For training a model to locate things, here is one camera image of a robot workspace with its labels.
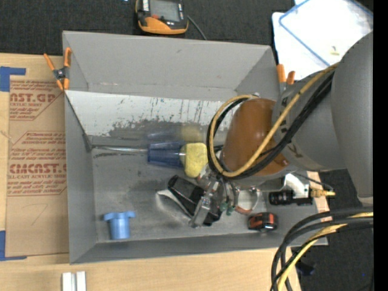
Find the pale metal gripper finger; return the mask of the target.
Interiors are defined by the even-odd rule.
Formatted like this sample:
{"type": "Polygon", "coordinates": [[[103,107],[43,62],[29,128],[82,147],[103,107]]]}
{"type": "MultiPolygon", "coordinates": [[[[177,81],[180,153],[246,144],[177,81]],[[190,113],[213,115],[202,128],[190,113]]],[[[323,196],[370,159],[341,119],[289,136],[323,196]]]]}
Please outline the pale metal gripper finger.
{"type": "Polygon", "coordinates": [[[210,199],[202,197],[198,205],[196,206],[193,217],[191,218],[190,226],[201,226],[203,225],[207,215],[210,211],[210,199]]]}
{"type": "Polygon", "coordinates": [[[212,201],[210,199],[201,199],[196,206],[195,214],[193,216],[193,226],[211,226],[212,222],[206,222],[206,218],[210,212],[212,201]]]}

